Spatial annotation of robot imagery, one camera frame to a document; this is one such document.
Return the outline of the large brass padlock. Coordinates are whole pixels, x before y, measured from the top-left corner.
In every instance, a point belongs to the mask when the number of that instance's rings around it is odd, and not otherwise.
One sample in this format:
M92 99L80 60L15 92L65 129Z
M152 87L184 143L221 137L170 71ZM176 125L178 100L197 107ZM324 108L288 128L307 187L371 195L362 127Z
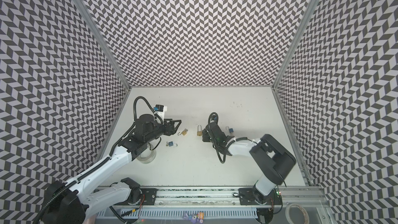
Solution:
M202 135L203 135L202 126L201 126L201 125L198 125L198 128L197 128L197 136L202 136Z

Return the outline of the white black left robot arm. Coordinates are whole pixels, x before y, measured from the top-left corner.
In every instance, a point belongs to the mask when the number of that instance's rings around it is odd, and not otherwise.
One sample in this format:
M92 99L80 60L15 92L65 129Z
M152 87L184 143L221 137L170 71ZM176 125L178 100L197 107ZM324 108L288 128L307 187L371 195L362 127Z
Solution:
M150 114L137 115L137 103L143 100ZM55 181L45 191L42 207L33 222L38 224L83 224L98 212L126 201L140 185L130 178L104 190L97 187L120 168L137 159L150 142L176 134L181 120L165 118L167 107L152 107L143 96L133 103L133 124L112 146L109 154L81 174L66 182Z

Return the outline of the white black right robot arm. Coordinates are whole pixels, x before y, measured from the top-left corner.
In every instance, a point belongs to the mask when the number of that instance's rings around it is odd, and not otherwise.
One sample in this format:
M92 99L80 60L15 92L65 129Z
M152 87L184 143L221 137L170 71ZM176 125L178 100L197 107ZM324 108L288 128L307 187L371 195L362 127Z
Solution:
M276 187L285 184L286 177L296 165L294 155L270 134L259 139L227 136L219 127L218 120L217 113L209 115L202 141L212 144L222 164L227 156L251 157L262 172L251 190L252 197L260 205L274 203Z

